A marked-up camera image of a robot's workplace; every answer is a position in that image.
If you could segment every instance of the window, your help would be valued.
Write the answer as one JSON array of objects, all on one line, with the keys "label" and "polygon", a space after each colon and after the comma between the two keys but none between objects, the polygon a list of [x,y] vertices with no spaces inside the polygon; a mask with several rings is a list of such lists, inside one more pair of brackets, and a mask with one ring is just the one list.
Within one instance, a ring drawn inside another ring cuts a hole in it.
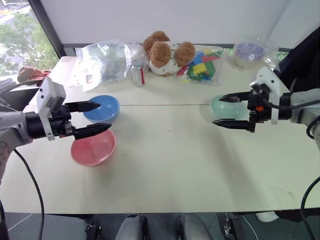
[{"label": "window", "polygon": [[21,67],[52,70],[58,57],[26,0],[0,0],[0,80]]}]

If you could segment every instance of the black metal frame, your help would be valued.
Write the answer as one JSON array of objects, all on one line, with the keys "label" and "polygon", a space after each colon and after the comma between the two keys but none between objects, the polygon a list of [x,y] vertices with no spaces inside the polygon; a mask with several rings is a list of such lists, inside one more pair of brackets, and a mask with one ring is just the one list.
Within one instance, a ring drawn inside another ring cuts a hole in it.
[{"label": "black metal frame", "polygon": [[41,1],[28,0],[28,2],[58,58],[60,59],[61,57],[66,56],[67,54],[64,50],[64,46],[61,43]]},{"label": "black metal frame", "polygon": [[[63,44],[64,48],[84,48],[85,46],[88,46],[92,43],[66,43]],[[234,44],[226,44],[226,43],[194,43],[194,45],[203,45],[203,46],[218,46],[224,49],[233,49]],[[287,52],[289,53],[292,49],[291,48],[285,48],[285,47],[279,47],[279,52]]]}]

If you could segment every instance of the table surface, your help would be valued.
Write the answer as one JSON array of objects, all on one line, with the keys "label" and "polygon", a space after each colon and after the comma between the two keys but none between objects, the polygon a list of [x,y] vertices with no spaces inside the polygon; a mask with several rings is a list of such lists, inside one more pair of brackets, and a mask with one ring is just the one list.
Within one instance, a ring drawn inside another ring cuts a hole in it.
[{"label": "table surface", "polygon": [[[63,57],[51,78],[68,85],[75,57]],[[66,87],[66,102],[108,94],[120,102],[112,124],[117,146],[95,167],[76,164],[73,137],[37,139],[18,148],[42,192],[46,213],[244,212],[298,209],[320,174],[319,151],[306,127],[280,121],[257,124],[256,133],[211,123],[208,105],[216,95],[250,90],[257,69],[239,71],[225,63],[221,86],[182,83],[146,74],[146,85],[113,82],[92,92]],[[76,127],[90,124],[72,113]],[[40,212],[35,187],[12,153],[0,197],[7,212]],[[320,186],[308,208],[320,207]]]}]

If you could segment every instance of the white wall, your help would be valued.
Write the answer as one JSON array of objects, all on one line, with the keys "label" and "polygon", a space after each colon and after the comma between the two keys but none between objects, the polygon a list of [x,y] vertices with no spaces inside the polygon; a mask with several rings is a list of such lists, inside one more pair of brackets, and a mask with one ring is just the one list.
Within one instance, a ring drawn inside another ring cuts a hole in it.
[{"label": "white wall", "polygon": [[270,40],[294,48],[320,25],[320,0],[290,0]]},{"label": "white wall", "polygon": [[244,34],[269,36],[289,0],[41,2],[63,44],[110,39],[143,42],[156,30],[165,31],[175,42],[233,44]]}]

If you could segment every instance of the tree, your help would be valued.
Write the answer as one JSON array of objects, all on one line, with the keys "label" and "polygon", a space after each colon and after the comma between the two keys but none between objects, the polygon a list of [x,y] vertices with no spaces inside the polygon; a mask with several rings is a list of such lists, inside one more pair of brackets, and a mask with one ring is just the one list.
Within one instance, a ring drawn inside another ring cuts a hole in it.
[{"label": "tree", "polygon": [[23,66],[51,70],[59,60],[29,13],[16,13],[10,23],[0,25],[0,44],[6,49],[0,56],[0,76],[17,74]]}]

